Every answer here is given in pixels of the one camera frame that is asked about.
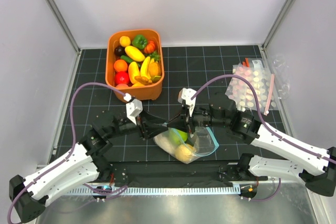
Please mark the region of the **green apple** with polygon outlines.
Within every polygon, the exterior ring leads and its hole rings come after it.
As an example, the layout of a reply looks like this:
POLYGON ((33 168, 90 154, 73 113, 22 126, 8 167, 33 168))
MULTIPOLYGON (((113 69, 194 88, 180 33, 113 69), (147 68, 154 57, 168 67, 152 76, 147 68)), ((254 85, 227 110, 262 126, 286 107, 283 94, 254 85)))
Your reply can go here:
POLYGON ((174 144, 181 144, 181 142, 186 142, 188 138, 188 134, 186 132, 170 128, 169 129, 169 138, 170 141, 174 144))

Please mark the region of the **clear blue zip bag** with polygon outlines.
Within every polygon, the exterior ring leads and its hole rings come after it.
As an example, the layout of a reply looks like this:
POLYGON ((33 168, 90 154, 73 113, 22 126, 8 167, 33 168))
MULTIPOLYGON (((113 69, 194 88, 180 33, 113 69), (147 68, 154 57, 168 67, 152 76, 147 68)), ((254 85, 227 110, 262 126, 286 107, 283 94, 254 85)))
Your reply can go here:
POLYGON ((195 132, 188 133, 187 141, 182 141, 181 144, 189 144, 195 148, 196 160, 213 154, 219 147, 218 141, 209 127, 196 127, 195 132))

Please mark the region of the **orange plastic bin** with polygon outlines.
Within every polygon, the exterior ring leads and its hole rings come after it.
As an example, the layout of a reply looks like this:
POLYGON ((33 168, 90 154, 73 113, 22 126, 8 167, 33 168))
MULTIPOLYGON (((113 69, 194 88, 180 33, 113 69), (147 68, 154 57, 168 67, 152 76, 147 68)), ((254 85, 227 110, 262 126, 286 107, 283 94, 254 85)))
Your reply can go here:
MULTIPOLYGON (((111 87, 116 87, 114 83, 114 75, 117 73, 115 72, 113 68, 113 64, 116 60, 123 59, 129 64, 133 62, 129 56, 125 53, 125 55, 118 57, 114 54, 114 49, 116 46, 120 46, 119 39, 121 36, 128 36, 132 40, 134 37, 138 34, 142 34, 148 41, 152 40, 156 44, 156 50, 152 54, 145 54, 143 50, 140 50, 145 57, 150 56, 152 62, 158 62, 161 66, 161 75, 151 77, 152 84, 151 85, 143 85, 139 82, 136 82, 135 84, 132 84, 131 82, 128 84, 128 88, 126 89, 117 89, 115 91, 116 97, 124 101, 123 96, 119 94, 119 91, 122 91, 124 93, 129 93, 132 96, 136 97, 138 100, 155 100, 157 99, 162 91, 162 82, 164 79, 164 64, 163 64, 163 53, 162 53, 162 47, 161 47, 161 40, 160 35, 155 31, 151 29, 140 29, 140 30, 126 30, 126 31, 120 31, 112 35, 108 41, 108 47, 107 47, 107 59, 106 59, 106 84, 111 87)), ((139 70, 141 69, 142 62, 137 62, 139 66, 139 70)))

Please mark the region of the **white radish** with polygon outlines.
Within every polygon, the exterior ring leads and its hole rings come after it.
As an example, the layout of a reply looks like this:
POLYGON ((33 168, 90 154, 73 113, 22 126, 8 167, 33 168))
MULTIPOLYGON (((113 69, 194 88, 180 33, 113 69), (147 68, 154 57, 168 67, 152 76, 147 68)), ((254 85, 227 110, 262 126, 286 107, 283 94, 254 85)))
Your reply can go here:
POLYGON ((172 134, 169 131, 163 132, 154 137, 154 142, 162 150, 174 156, 177 147, 179 146, 178 142, 175 140, 172 134))

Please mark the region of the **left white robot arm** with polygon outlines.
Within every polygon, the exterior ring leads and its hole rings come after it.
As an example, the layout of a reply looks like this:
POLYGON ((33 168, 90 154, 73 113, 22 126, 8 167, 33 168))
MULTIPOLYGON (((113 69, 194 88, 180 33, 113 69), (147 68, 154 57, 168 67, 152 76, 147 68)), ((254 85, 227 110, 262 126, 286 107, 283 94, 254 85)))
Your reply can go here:
POLYGON ((137 133, 149 139, 166 130, 166 120, 147 111, 134 121, 104 111, 64 155, 31 175, 16 175, 9 181, 11 207, 21 223, 28 223, 69 190, 94 180, 109 180, 111 166, 104 154, 112 148, 114 138, 137 133))

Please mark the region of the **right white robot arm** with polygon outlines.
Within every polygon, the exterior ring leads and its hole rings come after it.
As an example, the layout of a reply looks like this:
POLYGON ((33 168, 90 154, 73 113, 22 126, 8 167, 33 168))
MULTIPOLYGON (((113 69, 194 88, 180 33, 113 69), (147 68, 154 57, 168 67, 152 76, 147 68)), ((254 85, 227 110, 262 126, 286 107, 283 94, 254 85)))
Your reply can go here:
POLYGON ((315 147, 299 141, 252 114, 236 109, 236 103, 228 96, 214 98, 209 108, 195 108, 186 103, 181 111, 170 119, 167 126, 187 133, 196 127, 220 127, 234 141, 269 150, 280 159, 243 154, 236 167, 239 178, 268 176, 294 180, 310 191, 332 197, 335 192, 335 147, 315 147))

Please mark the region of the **bag of pink sliced food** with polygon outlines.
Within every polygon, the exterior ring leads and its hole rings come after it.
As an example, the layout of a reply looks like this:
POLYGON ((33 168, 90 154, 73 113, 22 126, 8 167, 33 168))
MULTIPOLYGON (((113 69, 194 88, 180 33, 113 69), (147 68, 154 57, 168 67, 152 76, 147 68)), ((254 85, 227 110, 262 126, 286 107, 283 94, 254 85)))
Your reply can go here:
POLYGON ((225 94, 236 103, 240 111, 260 109, 261 114, 276 110, 274 97, 275 75, 270 72, 260 59, 245 58, 242 63, 233 66, 233 74, 250 83, 232 78, 225 94))

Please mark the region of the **pink peach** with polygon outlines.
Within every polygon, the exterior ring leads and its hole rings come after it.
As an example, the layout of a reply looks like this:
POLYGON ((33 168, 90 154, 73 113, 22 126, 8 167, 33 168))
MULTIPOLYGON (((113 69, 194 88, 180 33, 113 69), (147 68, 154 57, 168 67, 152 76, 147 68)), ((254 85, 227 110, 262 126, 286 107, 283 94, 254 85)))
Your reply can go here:
POLYGON ((117 89, 126 89, 128 88, 129 86, 127 84, 124 84, 124 83, 121 83, 121 84, 118 84, 116 86, 117 89))

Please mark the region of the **red tomato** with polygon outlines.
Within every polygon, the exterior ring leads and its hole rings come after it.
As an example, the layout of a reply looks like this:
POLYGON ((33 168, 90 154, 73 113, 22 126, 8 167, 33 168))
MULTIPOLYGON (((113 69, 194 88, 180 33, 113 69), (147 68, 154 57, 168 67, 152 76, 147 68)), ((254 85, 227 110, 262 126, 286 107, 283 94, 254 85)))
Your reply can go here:
POLYGON ((125 71, 117 72, 114 75, 114 83, 115 83, 116 86, 119 85, 119 84, 128 85, 130 83, 129 74, 125 71))

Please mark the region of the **orange bell pepper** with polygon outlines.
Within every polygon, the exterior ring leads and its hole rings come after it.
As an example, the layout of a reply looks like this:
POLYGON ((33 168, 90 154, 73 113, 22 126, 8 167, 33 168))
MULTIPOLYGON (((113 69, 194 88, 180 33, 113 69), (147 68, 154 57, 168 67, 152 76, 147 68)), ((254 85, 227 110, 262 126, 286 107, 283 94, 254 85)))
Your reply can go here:
POLYGON ((161 75, 161 66, 158 62, 152 62, 148 66, 148 73, 151 77, 160 76, 161 75))

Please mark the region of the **yellow banana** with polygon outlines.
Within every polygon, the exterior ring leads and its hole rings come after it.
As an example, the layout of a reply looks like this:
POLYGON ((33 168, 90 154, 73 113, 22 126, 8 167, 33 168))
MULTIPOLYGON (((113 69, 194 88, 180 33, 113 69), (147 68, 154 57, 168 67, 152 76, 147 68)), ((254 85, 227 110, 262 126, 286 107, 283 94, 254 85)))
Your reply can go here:
POLYGON ((141 66, 141 69, 140 69, 140 76, 141 77, 146 77, 149 80, 151 79, 151 76, 148 72, 150 61, 151 61, 151 57, 147 56, 145 58, 145 60, 142 62, 142 66, 141 66))

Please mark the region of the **dark purple plum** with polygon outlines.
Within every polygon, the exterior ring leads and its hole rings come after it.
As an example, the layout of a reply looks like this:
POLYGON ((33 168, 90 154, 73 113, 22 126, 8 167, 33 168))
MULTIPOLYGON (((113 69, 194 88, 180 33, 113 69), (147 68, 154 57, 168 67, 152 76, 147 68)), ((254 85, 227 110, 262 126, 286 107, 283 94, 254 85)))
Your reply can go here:
POLYGON ((114 49, 114 54, 118 57, 125 55, 125 48, 122 46, 116 46, 114 49))

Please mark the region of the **green bell pepper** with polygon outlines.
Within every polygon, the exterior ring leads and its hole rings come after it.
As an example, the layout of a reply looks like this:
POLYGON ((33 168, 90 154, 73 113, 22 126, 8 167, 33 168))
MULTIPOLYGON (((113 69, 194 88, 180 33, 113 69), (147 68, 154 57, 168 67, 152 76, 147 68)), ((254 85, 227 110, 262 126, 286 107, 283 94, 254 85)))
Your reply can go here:
POLYGON ((142 35, 142 34, 138 34, 134 37, 134 39, 131 42, 131 45, 143 50, 148 44, 148 40, 142 35))

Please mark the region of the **yellow lemon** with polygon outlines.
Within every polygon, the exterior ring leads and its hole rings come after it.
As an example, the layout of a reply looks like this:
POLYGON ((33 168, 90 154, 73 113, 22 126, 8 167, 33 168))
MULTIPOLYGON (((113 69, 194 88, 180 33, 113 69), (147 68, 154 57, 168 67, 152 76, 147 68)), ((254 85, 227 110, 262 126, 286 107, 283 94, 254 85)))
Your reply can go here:
POLYGON ((131 45, 131 39, 128 36, 121 36, 119 39, 119 43, 122 47, 127 47, 131 45))

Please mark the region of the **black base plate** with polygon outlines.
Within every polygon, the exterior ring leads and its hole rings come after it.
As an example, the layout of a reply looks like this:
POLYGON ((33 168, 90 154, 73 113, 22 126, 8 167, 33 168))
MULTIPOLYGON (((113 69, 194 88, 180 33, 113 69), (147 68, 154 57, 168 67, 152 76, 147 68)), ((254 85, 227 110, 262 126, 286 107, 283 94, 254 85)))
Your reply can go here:
POLYGON ((105 175, 91 183, 107 184, 111 177, 116 186, 139 188, 208 188, 267 180, 239 167, 238 161, 113 162, 105 175))

